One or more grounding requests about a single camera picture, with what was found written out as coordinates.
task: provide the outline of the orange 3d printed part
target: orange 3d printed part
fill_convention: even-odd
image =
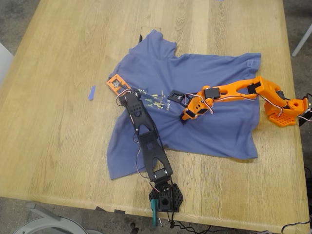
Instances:
[[[116,74],[112,78],[110,78],[106,84],[114,91],[115,94],[119,94],[118,91],[120,88],[130,89],[130,86],[120,77],[120,75]]]
[[[243,88],[247,88],[248,94],[239,92]],[[178,102],[184,107],[180,119],[185,122],[188,119],[196,119],[208,110],[213,114],[212,107],[215,102],[254,101],[259,95],[266,100],[264,109],[268,119],[280,127],[295,124],[295,118],[308,109],[307,97],[302,100],[286,99],[277,84],[260,76],[212,88],[206,85],[198,93],[194,94],[183,94],[173,90],[168,99]]]

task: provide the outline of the wooden table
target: wooden table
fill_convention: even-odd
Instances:
[[[146,180],[110,180],[105,156],[123,111],[105,81],[142,26],[161,28],[177,56],[261,52],[257,74],[294,98],[282,0],[41,0],[0,90],[0,196],[152,215]],[[252,160],[167,151],[177,220],[276,233],[308,220],[298,126],[261,112],[253,138]]]

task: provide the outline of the t-shirt sleeve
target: t-shirt sleeve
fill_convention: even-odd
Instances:
[[[157,59],[172,58],[175,55],[176,43],[163,39],[162,33],[152,30],[138,45],[129,49],[129,53],[137,56]]]

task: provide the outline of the metal leg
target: metal leg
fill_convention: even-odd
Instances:
[[[293,53],[292,53],[293,57],[295,57],[298,54],[298,52],[300,51],[301,47],[306,42],[306,40],[308,39],[308,37],[310,36],[311,33],[312,33],[312,24],[310,25],[310,27],[306,31],[305,35],[303,36],[303,38],[301,39],[301,41],[299,42],[299,44],[297,45],[295,50],[293,51]]]
[[[101,232],[94,230],[86,231],[75,221],[69,218],[57,216],[38,204],[27,203],[26,208],[41,215],[42,217],[26,223],[24,226],[15,231],[14,234],[33,234],[47,228],[52,228],[51,230],[58,234],[102,234]]]

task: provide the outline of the concrete floor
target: concrete floor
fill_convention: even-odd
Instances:
[[[39,0],[1,0],[0,1],[0,42],[15,54],[27,25],[36,9]],[[284,0],[289,46],[292,51],[312,23],[312,1]],[[302,98],[312,92],[312,36],[307,40],[297,57],[292,58],[292,70],[296,97]],[[312,169],[312,123],[306,123],[300,129],[302,150],[305,165]],[[24,209],[25,201],[0,197],[0,234],[13,233],[18,227],[34,219],[36,216]],[[104,234],[130,233],[130,223],[135,222],[140,228],[139,233],[145,234],[185,234],[179,228],[170,229],[168,222],[163,220],[164,227],[156,231],[151,228],[152,220],[146,217],[92,211],[64,206],[42,204],[54,213],[66,217],[80,216],[86,229],[95,229]],[[208,226],[191,224],[198,232]],[[220,234],[247,234],[249,231],[232,230],[218,232]]]

